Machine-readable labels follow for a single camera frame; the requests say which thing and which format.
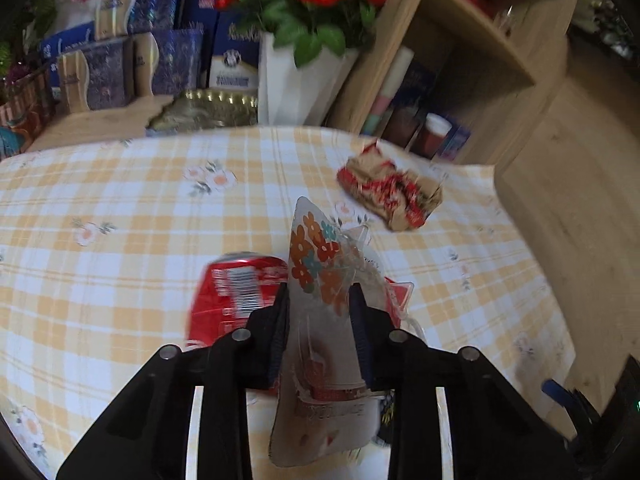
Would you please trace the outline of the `crushed red soda can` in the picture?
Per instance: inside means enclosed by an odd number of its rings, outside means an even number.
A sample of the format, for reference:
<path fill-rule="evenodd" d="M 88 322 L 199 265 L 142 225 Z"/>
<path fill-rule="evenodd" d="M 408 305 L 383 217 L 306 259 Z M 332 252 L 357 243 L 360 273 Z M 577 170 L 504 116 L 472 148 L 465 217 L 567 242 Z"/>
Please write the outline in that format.
<path fill-rule="evenodd" d="M 275 396 L 288 339 L 288 265 L 282 259 L 232 252 L 206 266 L 189 316 L 184 350 L 199 358 L 218 339 L 247 328 L 258 339 L 248 370 L 250 386 Z"/>

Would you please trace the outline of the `crumpled brown red paper bag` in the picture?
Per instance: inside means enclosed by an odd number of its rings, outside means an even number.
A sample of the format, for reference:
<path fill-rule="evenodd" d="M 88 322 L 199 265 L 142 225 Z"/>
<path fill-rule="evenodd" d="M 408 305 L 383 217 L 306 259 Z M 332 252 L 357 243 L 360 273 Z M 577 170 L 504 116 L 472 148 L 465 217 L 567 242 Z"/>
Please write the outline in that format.
<path fill-rule="evenodd" d="M 376 142 L 349 157 L 337 170 L 336 180 L 394 232 L 420 229 L 442 203 L 442 185 L 437 180 L 413 170 L 400 170 Z"/>

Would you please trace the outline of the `checkered yellow tablecloth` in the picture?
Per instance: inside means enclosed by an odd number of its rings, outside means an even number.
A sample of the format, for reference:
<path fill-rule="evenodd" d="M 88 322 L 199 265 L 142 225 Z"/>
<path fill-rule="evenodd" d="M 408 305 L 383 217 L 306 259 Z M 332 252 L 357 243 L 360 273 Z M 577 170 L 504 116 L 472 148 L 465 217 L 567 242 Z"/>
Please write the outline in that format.
<path fill-rule="evenodd" d="M 385 274 L 413 284 L 428 344 L 477 347 L 539 414 L 544 380 L 575 359 L 540 266 L 503 209 L 489 166 L 433 164 L 442 203 L 393 233 L 356 205 L 337 170 L 366 140 L 319 128 L 212 130 L 57 148 L 1 165 L 1 413 L 40 474 L 66 455 L 163 344 L 186 340 L 206 266 L 230 252 L 285 258 L 307 197 L 364 224 Z"/>

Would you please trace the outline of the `wooden shelf unit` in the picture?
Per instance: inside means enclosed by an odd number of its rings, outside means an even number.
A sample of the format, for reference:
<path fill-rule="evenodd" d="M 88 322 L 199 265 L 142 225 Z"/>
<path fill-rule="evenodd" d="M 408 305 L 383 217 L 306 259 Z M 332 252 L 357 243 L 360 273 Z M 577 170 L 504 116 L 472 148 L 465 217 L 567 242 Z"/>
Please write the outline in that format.
<path fill-rule="evenodd" d="M 326 125 L 360 132 L 400 47 L 435 75 L 431 104 L 470 130 L 456 161 L 504 169 L 566 74 L 577 0 L 387 0 Z"/>

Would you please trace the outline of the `white vase with red roses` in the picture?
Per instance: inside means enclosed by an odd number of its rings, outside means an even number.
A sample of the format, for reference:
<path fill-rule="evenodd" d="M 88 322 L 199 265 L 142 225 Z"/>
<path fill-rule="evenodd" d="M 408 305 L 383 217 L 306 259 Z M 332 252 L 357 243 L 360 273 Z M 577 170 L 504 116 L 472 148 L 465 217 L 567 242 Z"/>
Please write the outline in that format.
<path fill-rule="evenodd" d="M 375 40 L 386 0 L 216 0 L 259 32 L 262 126 L 318 126 L 360 52 Z"/>

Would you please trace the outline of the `blue gold gift box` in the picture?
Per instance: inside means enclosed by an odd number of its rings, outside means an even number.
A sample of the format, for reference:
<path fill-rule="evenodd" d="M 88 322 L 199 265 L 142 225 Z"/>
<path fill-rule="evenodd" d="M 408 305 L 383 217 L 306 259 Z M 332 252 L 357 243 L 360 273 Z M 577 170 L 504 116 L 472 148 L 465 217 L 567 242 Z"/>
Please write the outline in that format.
<path fill-rule="evenodd" d="M 134 97 L 134 48 L 128 37 L 85 44 L 56 61 L 70 114 L 127 106 Z"/>

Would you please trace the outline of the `gold decorative tray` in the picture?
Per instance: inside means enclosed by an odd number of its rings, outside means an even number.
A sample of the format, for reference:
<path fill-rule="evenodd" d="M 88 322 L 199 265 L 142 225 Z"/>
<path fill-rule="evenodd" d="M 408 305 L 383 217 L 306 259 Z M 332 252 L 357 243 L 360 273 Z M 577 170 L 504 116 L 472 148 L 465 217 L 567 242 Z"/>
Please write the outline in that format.
<path fill-rule="evenodd" d="M 254 126 L 258 99 L 251 94 L 214 89 L 186 90 L 145 126 L 148 138 L 209 129 Z"/>

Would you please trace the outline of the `red paper cup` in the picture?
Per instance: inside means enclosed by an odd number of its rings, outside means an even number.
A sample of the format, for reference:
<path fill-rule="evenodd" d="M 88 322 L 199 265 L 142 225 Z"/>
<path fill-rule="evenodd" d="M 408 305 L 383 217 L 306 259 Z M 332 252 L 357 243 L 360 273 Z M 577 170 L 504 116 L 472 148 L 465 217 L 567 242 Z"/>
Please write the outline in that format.
<path fill-rule="evenodd" d="M 423 157 L 433 158 L 451 128 L 452 123 L 446 118 L 428 113 L 425 117 L 423 131 L 416 142 L 416 152 Z"/>

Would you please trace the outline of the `clear floral plastic package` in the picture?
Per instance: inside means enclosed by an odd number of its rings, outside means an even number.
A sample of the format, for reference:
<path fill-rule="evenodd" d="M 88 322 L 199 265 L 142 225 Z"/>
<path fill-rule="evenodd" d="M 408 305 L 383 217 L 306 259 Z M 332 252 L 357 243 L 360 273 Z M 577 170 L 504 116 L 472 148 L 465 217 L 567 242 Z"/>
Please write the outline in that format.
<path fill-rule="evenodd" d="M 359 284 L 368 306 L 386 312 L 384 278 L 367 228 L 343 230 L 308 198 L 297 201 L 288 253 L 290 325 L 269 450 L 276 466 L 362 448 L 378 431 L 382 396 L 360 374 L 348 290 Z M 410 314 L 401 327 L 424 335 Z"/>

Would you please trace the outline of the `red cigarette box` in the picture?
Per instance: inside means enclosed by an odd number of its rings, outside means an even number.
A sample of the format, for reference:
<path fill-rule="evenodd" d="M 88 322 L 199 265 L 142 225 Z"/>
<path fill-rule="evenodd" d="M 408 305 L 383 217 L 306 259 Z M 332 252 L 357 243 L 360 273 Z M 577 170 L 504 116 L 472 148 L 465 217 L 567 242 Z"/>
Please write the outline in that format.
<path fill-rule="evenodd" d="M 385 311 L 390 315 L 396 328 L 401 328 L 401 323 L 407 321 L 408 304 L 413 293 L 414 285 L 411 282 L 395 282 L 388 278 L 385 280 Z"/>

